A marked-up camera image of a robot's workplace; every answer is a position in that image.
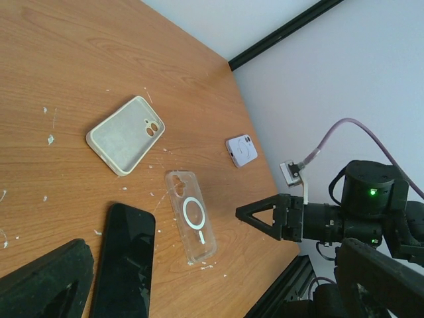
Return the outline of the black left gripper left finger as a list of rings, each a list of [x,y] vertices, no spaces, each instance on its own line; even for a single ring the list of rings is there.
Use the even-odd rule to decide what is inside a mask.
[[[1,278],[2,317],[81,317],[93,281],[90,247],[77,238]]]

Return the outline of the black smartphone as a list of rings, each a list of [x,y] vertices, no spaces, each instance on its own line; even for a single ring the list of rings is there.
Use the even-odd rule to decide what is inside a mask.
[[[91,317],[148,317],[156,220],[153,214],[114,203],[109,209]]]

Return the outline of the beige silicone phone case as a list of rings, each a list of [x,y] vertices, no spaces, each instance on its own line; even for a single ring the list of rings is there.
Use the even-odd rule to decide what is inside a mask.
[[[120,177],[129,175],[166,126],[147,100],[133,97],[85,136],[89,147]]]

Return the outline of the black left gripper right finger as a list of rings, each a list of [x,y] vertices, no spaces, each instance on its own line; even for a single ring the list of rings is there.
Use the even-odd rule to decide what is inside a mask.
[[[355,238],[336,248],[335,278],[349,317],[423,316],[423,276]]]

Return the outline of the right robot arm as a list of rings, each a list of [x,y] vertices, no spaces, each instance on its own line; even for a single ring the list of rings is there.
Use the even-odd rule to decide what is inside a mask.
[[[338,174],[332,204],[280,193],[238,207],[236,217],[276,240],[337,243],[333,279],[289,267],[249,317],[422,317],[423,204],[394,165],[354,160]]]

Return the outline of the clear magsafe phone case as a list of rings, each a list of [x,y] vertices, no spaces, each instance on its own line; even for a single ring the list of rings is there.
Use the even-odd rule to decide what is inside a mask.
[[[188,262],[205,264],[216,253],[217,242],[197,177],[187,170],[172,170],[165,182]]]

